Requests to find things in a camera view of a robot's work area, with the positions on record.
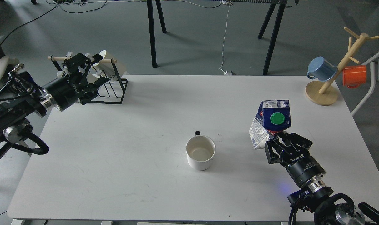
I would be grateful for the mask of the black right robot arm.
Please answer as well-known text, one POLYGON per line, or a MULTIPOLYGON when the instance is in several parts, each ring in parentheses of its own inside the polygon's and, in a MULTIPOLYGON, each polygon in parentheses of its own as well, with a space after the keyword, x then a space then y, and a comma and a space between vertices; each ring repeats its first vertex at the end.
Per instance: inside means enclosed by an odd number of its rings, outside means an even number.
POLYGON ((264 147, 268 163, 282 165, 299 188, 288 195, 288 224, 295 225, 302 210, 313 213, 315 225, 379 225, 378 210, 365 202, 355 205, 348 195, 334 195, 326 186, 322 180, 325 170, 310 155, 311 146, 312 141, 281 131, 270 135, 264 147))

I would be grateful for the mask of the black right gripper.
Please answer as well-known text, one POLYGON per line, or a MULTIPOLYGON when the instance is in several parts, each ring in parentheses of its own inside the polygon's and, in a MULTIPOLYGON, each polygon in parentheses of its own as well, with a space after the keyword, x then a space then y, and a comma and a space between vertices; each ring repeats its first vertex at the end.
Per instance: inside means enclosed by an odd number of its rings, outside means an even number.
POLYGON ((298 188, 304 188, 313 177, 325 174, 322 166, 309 153, 313 144, 311 140, 294 132, 280 132, 279 137, 273 137, 265 144, 268 163, 282 165, 298 188))

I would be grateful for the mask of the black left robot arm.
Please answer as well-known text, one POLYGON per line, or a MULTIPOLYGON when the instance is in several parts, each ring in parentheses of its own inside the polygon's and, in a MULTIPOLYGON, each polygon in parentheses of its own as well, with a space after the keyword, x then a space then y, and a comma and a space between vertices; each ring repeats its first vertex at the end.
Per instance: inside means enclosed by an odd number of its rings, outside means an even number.
POLYGON ((58 77, 38 86, 29 73, 19 73, 24 65, 16 59, 4 56, 0 59, 0 70, 7 71, 8 79, 0 85, 0 159, 9 149, 45 155, 48 146, 35 134, 27 116, 36 113, 44 117, 53 108, 64 111, 76 102, 87 104, 97 97, 99 88, 107 83, 107 77, 94 77, 88 81, 88 73, 95 63, 105 62, 100 54, 74 57, 51 57, 58 69, 58 77))

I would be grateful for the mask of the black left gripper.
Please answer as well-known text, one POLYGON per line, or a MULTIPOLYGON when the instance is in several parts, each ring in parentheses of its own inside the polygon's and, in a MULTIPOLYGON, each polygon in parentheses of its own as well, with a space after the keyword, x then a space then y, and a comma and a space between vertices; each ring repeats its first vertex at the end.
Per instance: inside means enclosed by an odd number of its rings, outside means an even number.
POLYGON ((92 74, 88 78, 88 70, 92 64, 98 63, 102 59, 103 57, 99 54, 87 57, 78 53, 74 57, 65 59, 62 63, 64 76, 42 86, 51 95, 59 111, 64 111, 76 102, 82 105, 87 104, 99 95, 99 88, 110 79, 107 77, 97 78, 92 74))

